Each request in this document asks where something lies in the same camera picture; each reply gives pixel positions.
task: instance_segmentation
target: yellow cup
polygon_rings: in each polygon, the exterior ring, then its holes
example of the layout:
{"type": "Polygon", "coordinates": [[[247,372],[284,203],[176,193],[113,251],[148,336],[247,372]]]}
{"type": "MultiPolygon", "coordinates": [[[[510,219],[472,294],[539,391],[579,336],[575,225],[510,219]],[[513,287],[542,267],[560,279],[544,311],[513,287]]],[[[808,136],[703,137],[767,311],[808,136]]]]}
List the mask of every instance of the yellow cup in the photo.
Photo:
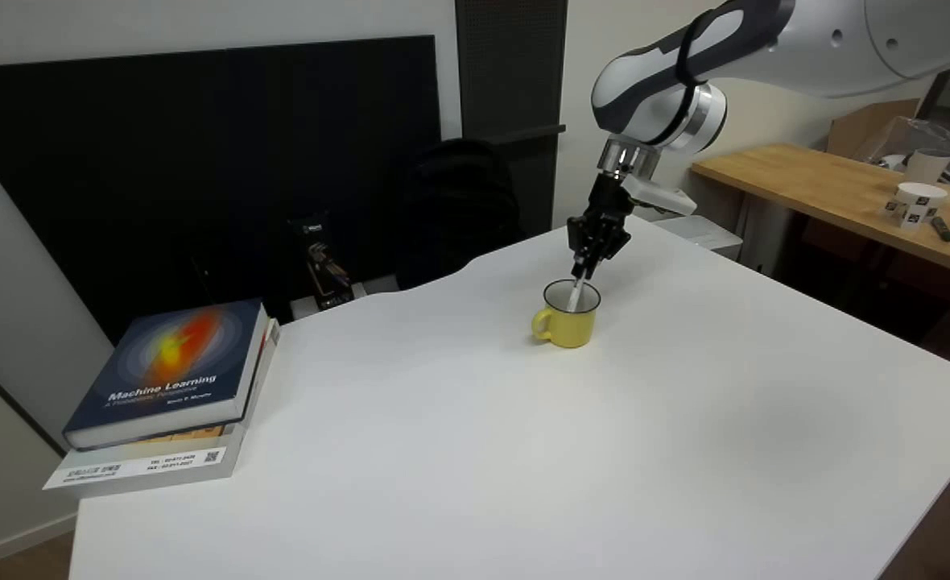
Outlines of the yellow cup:
{"type": "Polygon", "coordinates": [[[574,287],[575,279],[553,279],[544,287],[544,308],[539,308],[532,321],[535,342],[579,347],[592,338],[603,294],[592,283],[582,283],[579,295],[569,303],[574,287]]]}

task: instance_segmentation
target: wooden table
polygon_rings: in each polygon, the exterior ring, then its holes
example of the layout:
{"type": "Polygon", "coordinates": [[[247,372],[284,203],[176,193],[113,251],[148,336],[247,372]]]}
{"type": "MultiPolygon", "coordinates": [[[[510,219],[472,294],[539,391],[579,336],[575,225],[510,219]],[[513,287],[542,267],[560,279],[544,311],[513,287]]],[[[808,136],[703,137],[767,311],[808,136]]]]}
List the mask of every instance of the wooden table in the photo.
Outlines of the wooden table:
{"type": "Polygon", "coordinates": [[[798,146],[759,146],[697,160],[692,175],[950,267],[950,241],[941,241],[932,225],[897,229],[889,219],[887,203],[902,181],[897,171],[798,146]]]}

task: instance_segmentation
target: colorful book cover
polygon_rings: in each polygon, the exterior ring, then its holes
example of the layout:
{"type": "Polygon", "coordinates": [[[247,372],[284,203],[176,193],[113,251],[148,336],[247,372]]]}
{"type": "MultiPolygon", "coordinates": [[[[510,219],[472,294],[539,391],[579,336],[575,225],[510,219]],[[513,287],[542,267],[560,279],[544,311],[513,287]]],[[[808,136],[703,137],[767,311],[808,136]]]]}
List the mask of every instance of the colorful book cover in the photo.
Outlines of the colorful book cover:
{"type": "Polygon", "coordinates": [[[264,333],[262,298],[139,318],[64,424],[75,447],[233,422],[264,333]]]}

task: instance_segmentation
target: table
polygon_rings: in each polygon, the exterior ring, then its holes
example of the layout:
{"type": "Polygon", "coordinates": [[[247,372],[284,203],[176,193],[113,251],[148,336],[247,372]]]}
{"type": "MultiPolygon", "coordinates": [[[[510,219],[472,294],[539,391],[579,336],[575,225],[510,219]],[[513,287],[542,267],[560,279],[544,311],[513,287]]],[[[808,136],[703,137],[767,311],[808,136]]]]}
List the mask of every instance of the table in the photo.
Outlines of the table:
{"type": "Polygon", "coordinates": [[[234,476],[82,501],[75,580],[875,575],[950,481],[950,365],[657,225],[579,350],[564,233],[284,325],[234,476]]]}
{"type": "Polygon", "coordinates": [[[759,146],[703,159],[692,164],[692,175],[950,267],[950,244],[941,241],[932,225],[897,229],[889,219],[887,198],[893,198],[894,185],[902,181],[897,171],[798,146],[759,146]]]}

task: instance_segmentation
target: book cover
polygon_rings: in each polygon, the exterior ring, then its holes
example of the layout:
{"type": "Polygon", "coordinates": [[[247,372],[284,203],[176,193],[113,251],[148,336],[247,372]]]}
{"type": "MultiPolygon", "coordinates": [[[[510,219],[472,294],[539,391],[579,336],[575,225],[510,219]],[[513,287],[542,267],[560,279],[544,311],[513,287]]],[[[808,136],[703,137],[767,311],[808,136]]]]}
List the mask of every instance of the book cover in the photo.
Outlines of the book cover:
{"type": "Polygon", "coordinates": [[[262,298],[132,321],[64,437],[98,447],[241,418],[264,325],[262,298]]]}
{"type": "Polygon", "coordinates": [[[228,476],[239,463],[247,422],[253,417],[252,405],[258,403],[264,378],[274,365],[276,338],[280,325],[276,318],[270,318],[247,391],[247,412],[241,422],[218,422],[111,447],[69,450],[41,488],[57,488],[69,495],[103,495],[228,476]]]}

